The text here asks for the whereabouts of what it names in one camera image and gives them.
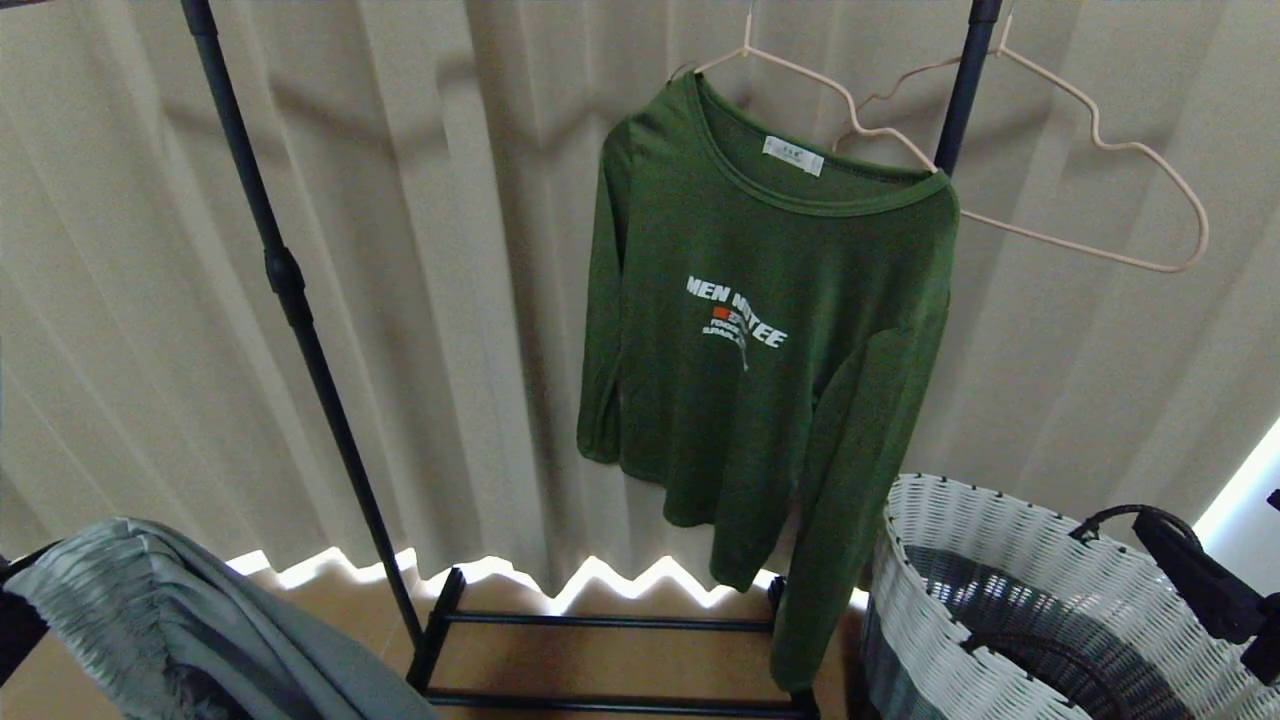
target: green shirt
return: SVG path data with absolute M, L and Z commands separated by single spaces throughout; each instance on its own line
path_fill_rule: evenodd
M 580 452 L 716 524 L 745 591 L 792 502 L 772 671 L 808 688 L 872 548 L 947 314 L 945 173 L 836 158 L 687 73 L 604 142 Z

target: clothing rack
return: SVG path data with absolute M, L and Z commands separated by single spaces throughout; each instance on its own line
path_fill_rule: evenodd
M 951 92 L 934 159 L 934 164 L 947 174 L 954 173 L 956 160 L 960 155 L 965 126 L 973 110 L 974 96 L 978 91 L 978 79 L 982 76 L 982 65 L 991 44 L 996 18 L 1000 15 L 1001 3 L 1002 0 L 973 0 L 973 9 L 969 14 L 969 32 L 965 36 L 964 51 L 956 70 L 955 87 Z M 246 200 L 248 201 L 253 222 L 262 241 L 266 277 L 271 284 L 271 291 L 279 297 L 289 327 L 293 328 L 293 334 L 297 337 L 298 348 L 302 351 L 307 372 L 311 374 L 311 382 L 315 384 L 316 395 L 320 397 L 325 419 L 329 421 L 329 429 L 333 432 L 334 442 L 338 446 L 338 452 L 342 456 L 342 462 L 351 480 L 351 488 L 356 493 L 356 501 L 365 518 L 365 524 L 369 525 L 369 534 L 374 541 L 374 548 L 378 551 L 378 557 L 387 571 L 387 582 L 390 584 L 396 606 L 413 643 L 413 661 L 406 680 L 421 692 L 428 701 L 440 706 L 817 720 L 819 712 L 812 691 L 792 693 L 790 702 L 744 702 L 616 696 L 535 697 L 442 691 L 430 687 L 431 675 L 444 648 L 449 629 L 452 625 L 461 623 L 746 633 L 772 633 L 773 623 L 764 620 L 692 620 L 613 615 L 545 616 L 515 612 L 467 612 L 458 610 L 462 592 L 466 589 L 466 579 L 458 568 L 453 568 L 449 571 L 440 597 L 436 600 L 435 609 L 428 616 L 426 625 L 424 626 L 420 623 L 410 600 L 408 588 L 404 585 L 404 579 L 401 577 L 399 568 L 396 564 L 396 553 L 390 536 L 387 532 L 387 524 L 378 507 L 378 498 L 374 495 L 374 489 L 369 483 L 369 474 L 365 471 L 365 464 L 360 457 L 360 450 L 351 432 L 347 413 L 343 410 L 342 398 L 333 382 L 333 373 L 329 370 L 329 363 L 325 360 L 324 347 L 320 345 L 319 334 L 316 334 L 311 307 L 306 299 L 306 282 L 302 277 L 302 270 L 297 260 L 294 260 L 293 254 L 284 245 L 284 238 L 275 220 L 275 213 L 271 210 L 271 201 L 268 197 L 266 186 L 262 183 L 253 146 L 250 142 L 248 132 L 244 128 L 244 119 L 241 115 L 239 102 L 236 99 L 236 88 L 232 85 L 230 74 L 227 70 L 227 60 L 218 41 L 218 27 L 214 22 L 209 0 L 182 0 L 182 6 L 187 15 L 187 26 L 195 37 L 196 47 L 200 53 L 209 90 L 214 96 L 214 105 L 218 108 L 218 117 L 227 136 L 227 145 L 236 163 L 241 186 L 244 190 Z M 785 588 L 785 578 L 777 578 L 769 587 L 768 597 L 774 614 L 777 614 Z

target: shirt neckline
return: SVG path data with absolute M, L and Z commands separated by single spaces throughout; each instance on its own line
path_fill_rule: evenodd
M 888 165 L 879 165 L 876 163 L 868 163 L 865 160 L 854 160 L 850 158 L 841 158 L 837 155 L 831 155 L 822 149 L 814 147 L 813 145 L 790 137 L 785 133 L 776 132 L 755 118 L 748 115 L 737 105 L 730 102 L 703 76 L 689 72 L 685 73 L 680 79 L 676 81 L 684 91 L 684 97 L 689 102 L 689 109 L 694 114 L 698 126 L 698 138 L 703 147 L 710 155 L 716 167 L 723 173 L 730 181 L 737 184 L 740 188 L 746 191 L 755 199 L 773 205 L 776 208 L 782 208 L 783 210 L 790 210 L 792 213 L 801 213 L 806 215 L 827 215 L 827 217 L 854 217 L 854 215 L 870 215 L 874 213 L 884 213 L 887 210 L 895 210 L 919 200 L 923 200 L 934 192 L 951 184 L 951 178 L 942 170 L 931 173 L 928 169 L 906 169 L 906 168 L 892 168 Z M 890 192 L 884 195 L 877 195 L 874 197 L 863 199 L 850 199 L 850 200 L 813 200 L 809 197 L 796 197 L 794 195 L 787 195 L 778 190 L 767 187 L 760 182 L 748 177 L 742 170 L 740 170 L 728 159 L 724 151 L 721 149 L 716 136 L 712 135 L 710 123 L 707 119 L 707 111 L 703 108 L 703 97 L 713 102 L 721 110 L 727 113 L 731 118 L 742 123 L 755 133 L 759 133 L 764 140 L 764 136 L 773 136 L 780 140 L 785 140 L 792 145 L 804 147 L 810 152 L 820 155 L 823 159 L 823 168 L 838 168 L 841 170 L 855 173 L 863 177 L 881 178 L 887 181 L 914 181 L 911 184 L 899 190 L 896 192 Z

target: curtain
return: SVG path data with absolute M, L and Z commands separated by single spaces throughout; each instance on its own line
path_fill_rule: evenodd
M 746 5 L 215 5 L 383 512 L 424 575 L 497 555 L 553 592 L 589 555 L 625 575 L 673 555 L 709 580 L 709 530 L 667 527 L 658 488 L 579 457 L 573 421 L 603 136 L 740 45 Z M 968 9 L 762 0 L 754 41 L 863 97 L 957 54 Z M 1092 94 L 1106 138 L 1165 154 L 1213 243 L 1156 275 L 963 222 L 905 470 L 1076 516 L 1207 506 L 1280 415 L 1276 36 L 1271 4 L 1018 5 L 1010 46 Z M 908 81 L 864 123 L 932 151 L 952 77 Z M 709 78 L 782 131 L 844 132 L 817 83 L 759 60 Z M 0 551 L 124 514 L 224 557 L 372 562 L 178 4 L 5 9 L 0 108 Z M 1184 258 L 1172 184 L 1087 131 L 1074 100 L 988 59 L 963 204 Z

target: shirt sleeve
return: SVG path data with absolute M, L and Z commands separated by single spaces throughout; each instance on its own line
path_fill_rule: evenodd
M 600 152 L 595 191 L 595 232 L 586 290 L 586 345 L 582 352 L 582 400 L 577 413 L 577 450 L 598 462 L 617 462 L 618 350 L 621 345 L 622 261 L 631 199 L 631 152 L 627 122 L 613 128 Z
M 800 529 L 773 633 L 778 687 L 812 687 L 849 607 L 924 400 L 946 304 L 914 327 L 873 334 L 836 372 L 814 414 Z

